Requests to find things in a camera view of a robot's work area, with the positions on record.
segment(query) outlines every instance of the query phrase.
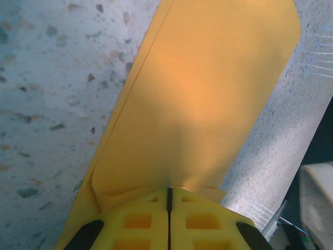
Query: orange paper sheet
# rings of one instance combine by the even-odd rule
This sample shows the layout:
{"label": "orange paper sheet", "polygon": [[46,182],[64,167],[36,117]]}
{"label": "orange paper sheet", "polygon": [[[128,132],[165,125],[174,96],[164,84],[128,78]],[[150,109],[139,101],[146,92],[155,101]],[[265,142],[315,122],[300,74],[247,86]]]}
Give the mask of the orange paper sheet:
{"label": "orange paper sheet", "polygon": [[162,0],[58,242],[163,186],[219,202],[300,37],[292,0]]}

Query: black slot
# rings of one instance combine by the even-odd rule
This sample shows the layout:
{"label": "black slot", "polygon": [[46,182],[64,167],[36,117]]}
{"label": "black slot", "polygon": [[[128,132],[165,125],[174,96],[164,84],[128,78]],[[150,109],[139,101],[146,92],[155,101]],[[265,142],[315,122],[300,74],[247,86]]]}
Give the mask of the black slot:
{"label": "black slot", "polygon": [[168,193],[166,195],[166,210],[168,211],[168,250],[171,250],[171,211],[172,211],[172,189],[168,188]]}

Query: speckled concrete floor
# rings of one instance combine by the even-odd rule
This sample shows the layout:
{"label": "speckled concrete floor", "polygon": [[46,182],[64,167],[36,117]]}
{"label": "speckled concrete floor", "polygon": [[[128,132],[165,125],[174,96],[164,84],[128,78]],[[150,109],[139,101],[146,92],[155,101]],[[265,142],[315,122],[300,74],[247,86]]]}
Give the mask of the speckled concrete floor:
{"label": "speckled concrete floor", "polygon": [[[0,2],[1,250],[55,245],[158,4]],[[330,1],[296,6],[301,42],[222,185],[259,228],[333,95]]]}

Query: black rubber pad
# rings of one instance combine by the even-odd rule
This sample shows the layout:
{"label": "black rubber pad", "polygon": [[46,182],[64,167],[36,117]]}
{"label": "black rubber pad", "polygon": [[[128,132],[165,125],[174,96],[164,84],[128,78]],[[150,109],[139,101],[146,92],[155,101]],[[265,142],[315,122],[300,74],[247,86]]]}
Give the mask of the black rubber pad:
{"label": "black rubber pad", "polygon": [[244,222],[238,222],[236,225],[251,250],[273,250],[257,228]]}
{"label": "black rubber pad", "polygon": [[90,250],[103,227],[102,220],[94,220],[82,226],[64,250]]}

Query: yellow foam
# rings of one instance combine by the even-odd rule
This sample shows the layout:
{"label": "yellow foam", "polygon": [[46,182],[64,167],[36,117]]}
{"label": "yellow foam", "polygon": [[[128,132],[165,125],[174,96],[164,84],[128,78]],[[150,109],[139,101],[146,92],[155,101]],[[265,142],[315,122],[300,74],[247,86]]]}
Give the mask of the yellow foam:
{"label": "yellow foam", "polygon": [[95,217],[105,225],[91,250],[167,250],[166,194],[161,189]]}
{"label": "yellow foam", "polygon": [[254,223],[219,204],[182,189],[173,189],[172,250],[250,250],[237,222]]}

